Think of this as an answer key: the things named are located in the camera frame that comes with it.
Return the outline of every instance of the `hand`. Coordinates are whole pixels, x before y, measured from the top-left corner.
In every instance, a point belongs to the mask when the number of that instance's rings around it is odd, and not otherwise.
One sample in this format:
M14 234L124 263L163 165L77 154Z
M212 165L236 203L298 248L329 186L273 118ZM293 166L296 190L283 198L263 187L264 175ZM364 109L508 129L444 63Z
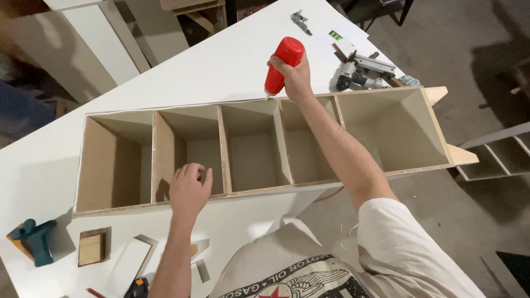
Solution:
M204 170L204 166L190 163L178 169L173 176L169 187L170 206L173 210L173 219L179 223L190 223L193 226L210 197L212 170L206 171L204 184L201 184L199 171Z
M294 102L300 103L313 96L309 72L309 61L304 52L300 64L295 67L285 63L282 59L272 55L267 65L273 65L285 77L285 92Z

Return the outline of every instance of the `printed graphic on shirt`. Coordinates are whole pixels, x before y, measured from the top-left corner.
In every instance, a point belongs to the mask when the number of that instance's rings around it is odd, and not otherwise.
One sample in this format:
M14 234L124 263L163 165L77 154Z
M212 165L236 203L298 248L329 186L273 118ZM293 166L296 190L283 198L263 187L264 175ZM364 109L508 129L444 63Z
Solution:
M369 298L353 274L332 255L302 260L264 280L219 298Z

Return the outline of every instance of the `shirt sleeve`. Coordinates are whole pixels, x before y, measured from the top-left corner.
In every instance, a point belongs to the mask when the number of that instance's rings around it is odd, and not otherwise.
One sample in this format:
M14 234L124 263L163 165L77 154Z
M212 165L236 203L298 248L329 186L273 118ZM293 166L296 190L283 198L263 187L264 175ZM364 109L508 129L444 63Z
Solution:
M359 210L361 278L379 297L484 297L402 203L377 198Z

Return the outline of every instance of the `white workbench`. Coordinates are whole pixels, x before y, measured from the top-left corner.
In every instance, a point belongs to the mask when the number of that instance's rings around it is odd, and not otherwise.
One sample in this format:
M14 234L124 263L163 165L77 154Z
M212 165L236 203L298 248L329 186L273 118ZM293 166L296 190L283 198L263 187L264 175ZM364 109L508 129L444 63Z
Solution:
M307 25L314 34L312 37L289 19L300 9L309 18ZM0 257L19 296L92 297L85 291L87 287L103 293L124 245L139 234L160 242L145 273L156 271L169 231L171 211L167 208L69 222L86 113L263 98L266 62L285 36L297 38L305 45L313 91L327 93L330 85L336 84L340 66L338 59L323 50L329 46L331 51L331 46L319 43L330 28L350 36L361 55L368 56L377 50L365 38L356 39L355 36L362 37L364 33L345 22L325 0L280 0L2 149L0 234L8 234L28 218L35 219L37 224L59 218L50 246L55 252L71 251L54 264L35 268L5 237L0 237ZM389 62L382 53L378 59ZM200 258L204 258L211 280L204 284L193 281L192 297L209 294L239 247L264 235L272 222L282 216L299 214L321 192L209 202L199 214L192 241L210 239L210 247ZM112 226L111 259L78 268L76 249L80 232L107 226Z

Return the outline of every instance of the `red star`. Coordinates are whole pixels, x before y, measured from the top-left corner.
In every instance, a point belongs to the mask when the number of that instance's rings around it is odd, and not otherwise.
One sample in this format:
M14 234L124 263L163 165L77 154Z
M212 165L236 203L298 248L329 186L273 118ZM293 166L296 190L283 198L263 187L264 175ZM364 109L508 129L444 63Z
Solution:
M260 298L289 298L289 297L278 297L278 288L280 286L277 286L276 287L276 290L274 290L274 292L272 293L272 295L270 296L261 296L261 295L258 295Z

